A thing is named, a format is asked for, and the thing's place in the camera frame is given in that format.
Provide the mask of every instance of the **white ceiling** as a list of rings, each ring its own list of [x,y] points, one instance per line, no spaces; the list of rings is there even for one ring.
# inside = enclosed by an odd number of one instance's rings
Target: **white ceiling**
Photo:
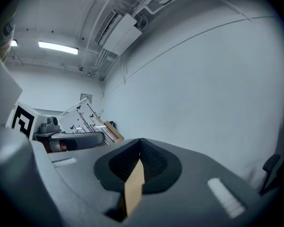
[[[101,46],[94,42],[94,38],[108,12],[111,9],[126,12],[137,1],[110,1],[91,37],[83,64],[89,34],[106,0],[21,0],[15,15],[14,39],[17,40],[18,47],[12,48],[6,63],[51,68],[63,66],[72,70],[78,70],[79,66],[83,66],[84,70],[88,71],[94,66],[97,54],[101,50]],[[38,41],[76,47],[79,54],[41,49]],[[116,55],[111,53],[104,66],[109,67],[114,58]]]

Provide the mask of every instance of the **beige cardboard piece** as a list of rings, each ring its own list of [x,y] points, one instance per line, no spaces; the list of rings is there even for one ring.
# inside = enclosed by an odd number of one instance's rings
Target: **beige cardboard piece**
[[[140,202],[142,198],[143,184],[144,169],[141,160],[139,160],[124,186],[127,216],[131,214],[131,212]]]

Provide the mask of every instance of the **person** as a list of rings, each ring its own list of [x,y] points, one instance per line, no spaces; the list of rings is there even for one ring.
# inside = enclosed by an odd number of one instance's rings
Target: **person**
[[[14,16],[20,0],[12,0],[0,15],[0,59],[4,62],[9,54],[15,32]]]

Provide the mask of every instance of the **air conditioner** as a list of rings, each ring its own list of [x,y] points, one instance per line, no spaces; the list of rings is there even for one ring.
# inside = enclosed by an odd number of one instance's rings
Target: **air conditioner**
[[[104,49],[117,55],[121,55],[141,34],[141,30],[135,27],[137,21],[116,10],[111,10],[99,29],[95,42]]]

